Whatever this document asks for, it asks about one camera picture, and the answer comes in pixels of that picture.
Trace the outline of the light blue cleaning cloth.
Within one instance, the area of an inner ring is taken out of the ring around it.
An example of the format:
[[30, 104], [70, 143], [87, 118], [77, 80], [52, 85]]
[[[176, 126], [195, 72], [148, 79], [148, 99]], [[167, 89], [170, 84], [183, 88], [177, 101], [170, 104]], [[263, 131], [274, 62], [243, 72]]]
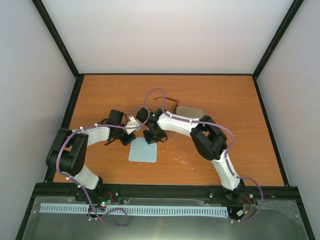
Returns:
[[128, 160], [138, 163], [155, 163], [157, 161], [158, 145], [147, 144], [142, 137], [134, 139], [130, 143]]

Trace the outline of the brown sunglasses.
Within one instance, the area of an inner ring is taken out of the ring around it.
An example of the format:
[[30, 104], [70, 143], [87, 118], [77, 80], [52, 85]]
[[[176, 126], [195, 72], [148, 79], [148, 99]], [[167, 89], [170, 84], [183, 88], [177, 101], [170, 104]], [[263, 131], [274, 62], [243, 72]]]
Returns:
[[155, 97], [153, 100], [161, 103], [164, 102], [164, 109], [170, 112], [174, 112], [179, 105], [179, 100], [171, 97], [164, 98], [163, 96], [158, 96]]

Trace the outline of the flag pattern sunglasses case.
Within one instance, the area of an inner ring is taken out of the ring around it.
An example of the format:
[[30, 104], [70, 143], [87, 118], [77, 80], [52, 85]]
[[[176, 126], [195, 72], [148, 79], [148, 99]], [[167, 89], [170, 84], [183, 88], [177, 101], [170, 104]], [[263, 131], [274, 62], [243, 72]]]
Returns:
[[178, 116], [186, 117], [186, 118], [198, 118], [201, 119], [206, 111], [202, 108], [191, 107], [191, 106], [177, 106], [175, 110]]

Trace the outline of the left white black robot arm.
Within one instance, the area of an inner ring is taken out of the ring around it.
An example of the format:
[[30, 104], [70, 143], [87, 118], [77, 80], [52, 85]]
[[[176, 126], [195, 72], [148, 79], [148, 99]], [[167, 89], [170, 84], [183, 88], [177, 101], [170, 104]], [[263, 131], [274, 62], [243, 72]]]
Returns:
[[109, 145], [115, 140], [120, 140], [124, 146], [130, 144], [136, 138], [134, 131], [141, 122], [130, 115], [126, 123], [122, 123], [125, 116], [125, 113], [113, 109], [107, 118], [91, 127], [59, 129], [48, 152], [46, 165], [78, 188], [84, 188], [92, 201], [101, 200], [104, 195], [103, 179], [86, 166], [87, 148], [100, 142]]

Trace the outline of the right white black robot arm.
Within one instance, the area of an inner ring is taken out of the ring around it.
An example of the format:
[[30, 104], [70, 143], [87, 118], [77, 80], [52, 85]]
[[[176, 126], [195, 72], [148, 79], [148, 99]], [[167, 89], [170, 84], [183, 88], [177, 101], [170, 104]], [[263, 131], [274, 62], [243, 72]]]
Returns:
[[136, 118], [147, 127], [143, 135], [148, 144], [166, 140], [167, 131], [190, 137], [200, 156], [210, 161], [218, 173], [221, 185], [225, 188], [225, 199], [234, 203], [239, 198], [245, 187], [244, 181], [236, 173], [230, 160], [227, 136], [211, 117], [204, 115], [202, 118], [189, 118], [164, 112], [160, 108], [148, 113], [141, 108]]

